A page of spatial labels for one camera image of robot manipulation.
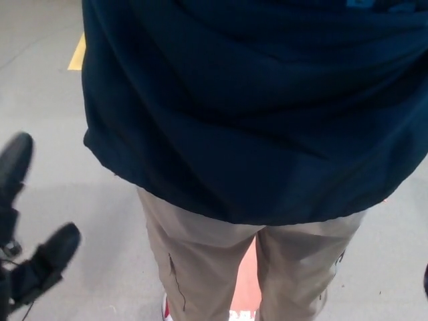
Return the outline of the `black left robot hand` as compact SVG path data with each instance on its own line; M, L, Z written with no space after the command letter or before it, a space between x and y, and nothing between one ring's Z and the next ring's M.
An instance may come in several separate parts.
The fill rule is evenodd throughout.
M13 260L22 246L15 238L19 211L13 207L24 188L33 155L33 138L26 132L11 137L1 151L1 319L32 304L63 280L62 273L74 257L81 233L74 223L61 226L38 245L30 259Z

